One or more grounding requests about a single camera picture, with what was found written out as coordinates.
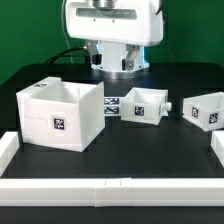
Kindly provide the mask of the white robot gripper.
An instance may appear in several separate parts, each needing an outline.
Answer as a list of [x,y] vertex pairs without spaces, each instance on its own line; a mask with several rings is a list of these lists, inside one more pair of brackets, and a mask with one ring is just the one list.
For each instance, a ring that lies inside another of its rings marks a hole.
[[87,41],[91,63],[99,65],[102,55],[97,41],[129,44],[122,69],[134,69],[139,46],[155,46],[163,39],[160,0],[115,0],[112,8],[96,8],[93,0],[67,0],[66,28],[72,38]]

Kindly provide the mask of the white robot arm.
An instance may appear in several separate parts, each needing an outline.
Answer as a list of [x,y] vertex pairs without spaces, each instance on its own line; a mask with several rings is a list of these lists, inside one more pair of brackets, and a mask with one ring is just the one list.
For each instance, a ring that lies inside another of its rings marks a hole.
[[66,0],[66,29],[85,41],[93,74],[128,79],[149,69],[144,49],[163,39],[162,7],[162,0]]

